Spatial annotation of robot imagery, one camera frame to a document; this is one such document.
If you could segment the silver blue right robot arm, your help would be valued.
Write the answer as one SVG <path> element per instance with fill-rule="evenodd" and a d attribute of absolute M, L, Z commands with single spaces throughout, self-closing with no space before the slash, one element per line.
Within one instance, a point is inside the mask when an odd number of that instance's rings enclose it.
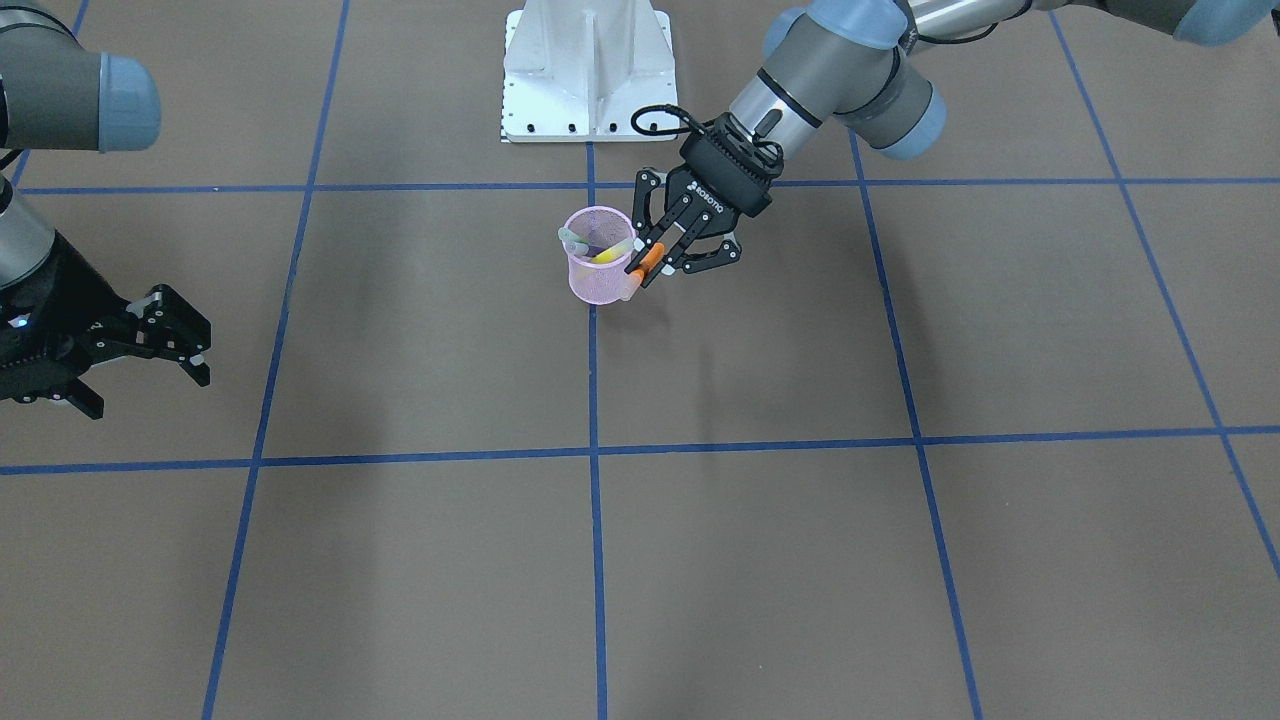
<path fill-rule="evenodd" d="M 163 109 L 148 69 L 87 50 L 36 1 L 1 8 L 3 161 L 24 151 L 124 152 L 151 147 Z M 102 397 L 83 382 L 122 357 L 177 364 L 209 386 L 210 320 L 168 284 L 122 297 L 70 241 L 3 179 L 1 396 L 68 404 L 87 418 Z"/>

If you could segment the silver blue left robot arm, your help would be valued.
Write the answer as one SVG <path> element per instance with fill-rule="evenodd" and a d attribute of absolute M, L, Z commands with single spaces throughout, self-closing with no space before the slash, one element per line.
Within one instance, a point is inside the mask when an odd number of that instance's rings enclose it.
<path fill-rule="evenodd" d="M 741 217 L 771 204 L 771 186 L 809 138 L 837 120 L 887 158 L 913 159 L 941 135 L 941 92 L 910 63 L 915 51 L 972 44 L 1056 1 L 810 1 L 781 13 L 763 63 L 728 109 L 698 120 L 676 105 L 645 106 L 632 127 L 658 136 L 654 113 L 676 120 L 681 163 L 636 174 L 628 291 L 658 275 L 736 263 Z"/>

